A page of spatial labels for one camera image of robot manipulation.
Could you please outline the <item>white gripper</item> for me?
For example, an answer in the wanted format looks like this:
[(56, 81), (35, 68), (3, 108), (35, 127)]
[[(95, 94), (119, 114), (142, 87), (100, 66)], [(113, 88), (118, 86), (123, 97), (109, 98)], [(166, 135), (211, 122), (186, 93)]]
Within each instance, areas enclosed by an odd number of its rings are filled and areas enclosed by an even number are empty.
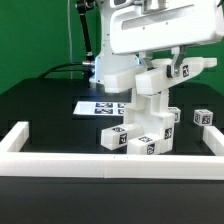
[(179, 77), (185, 45), (216, 43), (224, 37), (224, 15), (218, 3), (219, 0), (169, 0), (164, 10), (144, 13), (140, 5), (116, 10), (110, 21), (112, 51), (140, 52), (140, 63), (152, 70), (152, 54), (148, 51), (173, 47), (166, 74), (168, 78)]

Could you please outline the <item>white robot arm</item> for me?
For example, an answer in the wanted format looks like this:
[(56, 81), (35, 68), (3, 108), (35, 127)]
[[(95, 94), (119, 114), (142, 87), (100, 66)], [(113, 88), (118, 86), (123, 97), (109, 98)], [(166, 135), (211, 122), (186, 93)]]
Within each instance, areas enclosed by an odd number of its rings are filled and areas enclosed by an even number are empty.
[(224, 38), (224, 0), (93, 0), (102, 40), (120, 56), (170, 50), (167, 76), (177, 77), (188, 46)]

